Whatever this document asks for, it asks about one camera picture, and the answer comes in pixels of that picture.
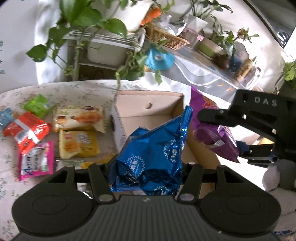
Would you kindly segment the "purple snack bag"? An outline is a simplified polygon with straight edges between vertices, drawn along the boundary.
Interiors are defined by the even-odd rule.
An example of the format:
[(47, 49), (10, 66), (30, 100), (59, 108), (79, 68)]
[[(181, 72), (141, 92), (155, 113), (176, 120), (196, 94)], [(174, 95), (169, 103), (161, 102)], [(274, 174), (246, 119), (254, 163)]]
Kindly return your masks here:
[(191, 87), (190, 107), (193, 109), (194, 138), (203, 142), (209, 150), (218, 156), (237, 163), (239, 149), (229, 127), (202, 123), (197, 118), (198, 113), (203, 109), (218, 109), (217, 104), (201, 94), (195, 87)]

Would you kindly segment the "dark blue foil snack bag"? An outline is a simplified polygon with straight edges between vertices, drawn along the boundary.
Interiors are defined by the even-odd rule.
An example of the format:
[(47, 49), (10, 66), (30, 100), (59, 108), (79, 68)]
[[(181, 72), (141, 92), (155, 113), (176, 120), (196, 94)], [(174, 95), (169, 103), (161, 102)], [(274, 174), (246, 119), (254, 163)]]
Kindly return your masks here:
[(186, 106), (180, 116), (157, 128), (137, 128), (111, 166), (111, 190), (175, 196), (182, 183), (181, 156), (192, 115), (193, 109)]

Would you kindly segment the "golden yellow snack pack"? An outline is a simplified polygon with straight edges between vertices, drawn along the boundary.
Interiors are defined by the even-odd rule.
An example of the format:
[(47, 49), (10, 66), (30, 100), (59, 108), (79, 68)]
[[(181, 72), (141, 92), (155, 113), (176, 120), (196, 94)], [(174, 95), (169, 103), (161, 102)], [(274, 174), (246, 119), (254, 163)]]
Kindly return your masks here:
[(96, 160), (83, 160), (83, 159), (60, 159), (56, 160), (56, 170), (60, 170), (63, 167), (72, 167), (74, 166), (75, 169), (87, 169), (92, 164), (106, 164), (108, 163), (115, 154), (111, 154), (109, 156), (105, 156)]

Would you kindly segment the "yellow waffle snack pack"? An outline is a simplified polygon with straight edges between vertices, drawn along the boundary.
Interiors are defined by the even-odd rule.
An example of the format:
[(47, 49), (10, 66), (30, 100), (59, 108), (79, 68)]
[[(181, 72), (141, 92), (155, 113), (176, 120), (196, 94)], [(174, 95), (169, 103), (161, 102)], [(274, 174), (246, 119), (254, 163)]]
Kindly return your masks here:
[(59, 132), (59, 154), (62, 159), (89, 158), (100, 153), (96, 133), (93, 131)]

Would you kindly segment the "pink white snack bag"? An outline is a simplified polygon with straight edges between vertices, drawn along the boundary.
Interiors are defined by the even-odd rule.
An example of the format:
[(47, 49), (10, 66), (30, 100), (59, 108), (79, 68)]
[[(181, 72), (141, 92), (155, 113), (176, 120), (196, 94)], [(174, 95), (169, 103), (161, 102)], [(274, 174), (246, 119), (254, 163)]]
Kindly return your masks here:
[(51, 175), (54, 173), (54, 142), (38, 144), (29, 153), (18, 153), (18, 179)]

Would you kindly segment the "cardboard milk box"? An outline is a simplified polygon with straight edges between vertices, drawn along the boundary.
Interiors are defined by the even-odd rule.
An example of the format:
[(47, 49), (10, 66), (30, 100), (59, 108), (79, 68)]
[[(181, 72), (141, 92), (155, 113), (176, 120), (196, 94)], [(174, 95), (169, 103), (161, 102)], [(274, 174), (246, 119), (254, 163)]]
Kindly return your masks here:
[(176, 195), (184, 182), (184, 164), (215, 169), (217, 156), (193, 137), (192, 115), (181, 93), (117, 92), (111, 121), (119, 154), (109, 174), (112, 190)]

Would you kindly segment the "cream bread snack bag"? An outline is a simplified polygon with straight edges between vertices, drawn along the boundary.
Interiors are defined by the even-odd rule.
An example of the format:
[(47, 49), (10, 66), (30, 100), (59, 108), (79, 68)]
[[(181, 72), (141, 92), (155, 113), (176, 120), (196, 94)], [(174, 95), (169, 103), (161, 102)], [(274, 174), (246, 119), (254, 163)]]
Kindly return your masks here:
[(105, 133), (104, 108), (95, 105), (58, 107), (53, 115), (53, 131), (98, 131)]

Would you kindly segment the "orange red snack bag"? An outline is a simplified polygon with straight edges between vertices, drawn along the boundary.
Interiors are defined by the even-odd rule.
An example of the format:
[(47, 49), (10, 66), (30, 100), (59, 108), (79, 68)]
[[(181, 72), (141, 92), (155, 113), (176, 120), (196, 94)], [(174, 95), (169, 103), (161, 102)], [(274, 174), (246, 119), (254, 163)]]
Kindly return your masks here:
[(21, 154), (27, 154), (51, 130), (51, 124), (36, 117), (29, 111), (20, 115), (3, 131), (4, 136), (11, 136), (15, 140)]

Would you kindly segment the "green snack pack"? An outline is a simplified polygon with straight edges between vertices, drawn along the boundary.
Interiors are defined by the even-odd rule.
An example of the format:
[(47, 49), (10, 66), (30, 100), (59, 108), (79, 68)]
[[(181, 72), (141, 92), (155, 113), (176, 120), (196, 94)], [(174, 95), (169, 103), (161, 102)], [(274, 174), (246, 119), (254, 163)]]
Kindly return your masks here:
[(50, 111), (55, 107), (55, 103), (48, 101), (46, 97), (39, 94), (29, 100), (24, 106), (23, 109), (29, 111), (36, 117), (43, 119)]

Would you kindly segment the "light blue cookie pack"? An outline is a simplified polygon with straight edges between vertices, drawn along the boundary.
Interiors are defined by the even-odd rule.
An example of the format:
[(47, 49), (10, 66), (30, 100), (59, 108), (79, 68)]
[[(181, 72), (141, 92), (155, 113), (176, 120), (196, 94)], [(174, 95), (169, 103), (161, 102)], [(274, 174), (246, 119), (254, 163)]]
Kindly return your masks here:
[(12, 115), (12, 110), (9, 107), (1, 110), (1, 114), (0, 114), (1, 131), (3, 131), (14, 120), (15, 120), (15, 118)]

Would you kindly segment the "tan cylindrical jar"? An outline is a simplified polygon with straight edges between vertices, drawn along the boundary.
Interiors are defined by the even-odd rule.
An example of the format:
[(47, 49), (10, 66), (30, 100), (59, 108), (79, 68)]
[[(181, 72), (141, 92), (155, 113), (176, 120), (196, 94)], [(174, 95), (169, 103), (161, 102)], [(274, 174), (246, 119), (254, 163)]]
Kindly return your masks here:
[(246, 59), (239, 67), (239, 69), (236, 71), (236, 73), (234, 74), (234, 77), (236, 79), (238, 78), (244, 78), (248, 72), (250, 71), (250, 69), (253, 66), (253, 60), (252, 59)]

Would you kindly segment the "brown round pot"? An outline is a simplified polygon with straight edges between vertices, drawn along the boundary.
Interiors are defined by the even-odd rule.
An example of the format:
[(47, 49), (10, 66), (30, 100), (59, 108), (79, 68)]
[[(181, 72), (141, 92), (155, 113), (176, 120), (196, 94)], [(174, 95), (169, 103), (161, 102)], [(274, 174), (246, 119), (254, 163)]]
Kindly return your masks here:
[(213, 62), (221, 69), (227, 70), (230, 66), (230, 59), (227, 54), (216, 54), (213, 58)]

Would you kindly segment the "glass top side table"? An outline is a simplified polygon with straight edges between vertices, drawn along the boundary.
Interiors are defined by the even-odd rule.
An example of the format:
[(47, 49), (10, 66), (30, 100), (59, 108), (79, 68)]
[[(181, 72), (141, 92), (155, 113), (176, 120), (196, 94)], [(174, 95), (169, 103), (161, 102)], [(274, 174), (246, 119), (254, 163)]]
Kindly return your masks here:
[(163, 49), (175, 56), (171, 68), (161, 71), (162, 76), (170, 80), (194, 85), (198, 90), (214, 96), (231, 96), (238, 89), (263, 91), (256, 85), (261, 79), (260, 76), (255, 76), (248, 83), (244, 80), (239, 82), (232, 73), (218, 68), (212, 61), (189, 47), (182, 47), (179, 50), (168, 47)]

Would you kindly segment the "green bowl planter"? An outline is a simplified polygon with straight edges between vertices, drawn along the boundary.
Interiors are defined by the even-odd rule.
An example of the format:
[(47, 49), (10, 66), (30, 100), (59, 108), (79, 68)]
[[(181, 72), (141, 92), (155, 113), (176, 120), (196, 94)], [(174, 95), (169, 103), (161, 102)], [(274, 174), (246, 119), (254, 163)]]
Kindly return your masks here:
[(223, 52), (223, 48), (215, 44), (208, 38), (203, 38), (197, 44), (197, 51), (209, 60), (213, 60), (214, 57)]

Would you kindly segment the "blue tape dispenser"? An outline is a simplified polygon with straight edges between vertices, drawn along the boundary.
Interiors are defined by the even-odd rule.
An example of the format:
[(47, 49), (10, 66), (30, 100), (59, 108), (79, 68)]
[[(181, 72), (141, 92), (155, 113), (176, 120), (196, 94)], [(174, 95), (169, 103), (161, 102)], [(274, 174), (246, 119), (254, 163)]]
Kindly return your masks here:
[(168, 70), (175, 61), (175, 55), (172, 53), (160, 52), (157, 48), (150, 48), (147, 53), (145, 65), (151, 70)]

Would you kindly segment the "wicker basket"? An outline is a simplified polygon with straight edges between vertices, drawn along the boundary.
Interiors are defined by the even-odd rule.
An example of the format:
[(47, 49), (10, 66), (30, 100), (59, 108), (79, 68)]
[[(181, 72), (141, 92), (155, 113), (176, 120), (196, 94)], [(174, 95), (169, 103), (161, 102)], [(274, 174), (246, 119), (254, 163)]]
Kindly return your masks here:
[(165, 40), (165, 44), (163, 44), (163, 46), (172, 50), (178, 50), (190, 44), (190, 42), (186, 40), (182, 35), (174, 36), (152, 24), (146, 25), (145, 31), (146, 37), (150, 41), (154, 43), (160, 43), (162, 40)]

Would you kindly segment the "white square planter pot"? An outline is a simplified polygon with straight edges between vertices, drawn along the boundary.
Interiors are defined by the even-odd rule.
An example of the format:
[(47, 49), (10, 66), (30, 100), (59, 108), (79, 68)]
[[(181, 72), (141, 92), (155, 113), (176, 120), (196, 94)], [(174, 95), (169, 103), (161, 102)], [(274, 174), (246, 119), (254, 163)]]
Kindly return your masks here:
[(125, 63), (128, 50), (133, 49), (130, 44), (92, 40), (88, 43), (87, 57), (94, 63), (118, 67)]

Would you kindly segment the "white plant stand shelf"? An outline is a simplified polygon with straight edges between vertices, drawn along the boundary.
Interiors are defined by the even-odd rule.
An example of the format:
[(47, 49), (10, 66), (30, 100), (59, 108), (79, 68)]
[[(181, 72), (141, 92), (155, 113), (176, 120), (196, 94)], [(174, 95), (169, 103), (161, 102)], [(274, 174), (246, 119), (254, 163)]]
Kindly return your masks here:
[(68, 43), (67, 60), (74, 68), (73, 80), (79, 79), (81, 66), (117, 70), (131, 52), (139, 52), (145, 41), (145, 29), (128, 33), (126, 38), (113, 33), (72, 30), (64, 36)]

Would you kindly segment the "pothos plant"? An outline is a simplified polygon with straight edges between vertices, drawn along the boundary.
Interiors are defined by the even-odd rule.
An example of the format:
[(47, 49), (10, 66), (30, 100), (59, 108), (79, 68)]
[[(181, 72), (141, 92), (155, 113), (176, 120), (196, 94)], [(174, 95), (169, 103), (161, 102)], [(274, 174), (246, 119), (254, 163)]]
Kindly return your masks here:
[(122, 21), (120, 14), (129, 19), (139, 15), (140, 20), (136, 26), (139, 28), (151, 9), (156, 9), (161, 14), (175, 4), (174, 1), (167, 1), (166, 5), (160, 4), (159, 1), (100, 1), (101, 6), (97, 6), (96, 3), (96, 1), (60, 1), (60, 18), (55, 26), (49, 29), (46, 43), (32, 47), (27, 51), (27, 56), (36, 63), (43, 62), (46, 58), (56, 63), (57, 60), (62, 60), (59, 51), (66, 43), (66, 36), (77, 32), (78, 42), (74, 47), (74, 59), (63, 61), (59, 66), (65, 76), (76, 78), (80, 50), (89, 45), (96, 35), (111, 34), (123, 39), (128, 37), (130, 30)]

